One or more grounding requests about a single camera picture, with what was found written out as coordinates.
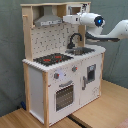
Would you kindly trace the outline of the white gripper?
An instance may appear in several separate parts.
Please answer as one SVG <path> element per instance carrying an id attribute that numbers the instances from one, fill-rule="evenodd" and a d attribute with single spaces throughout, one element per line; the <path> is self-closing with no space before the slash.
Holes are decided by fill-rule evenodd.
<path id="1" fill-rule="evenodd" d="M 70 24 L 81 24 L 79 15 L 66 15 L 63 17 L 63 21 Z"/>

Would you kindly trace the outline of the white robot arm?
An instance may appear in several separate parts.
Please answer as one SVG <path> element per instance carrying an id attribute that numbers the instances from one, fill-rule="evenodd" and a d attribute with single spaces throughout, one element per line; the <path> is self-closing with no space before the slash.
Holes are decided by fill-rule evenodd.
<path id="1" fill-rule="evenodd" d="M 121 20 L 108 34 L 103 34 L 105 26 L 104 18 L 95 13 L 77 13 L 76 15 L 66 15 L 63 21 L 71 24 L 85 25 L 86 39 L 91 42 L 112 41 L 117 42 L 128 38 L 128 20 Z"/>

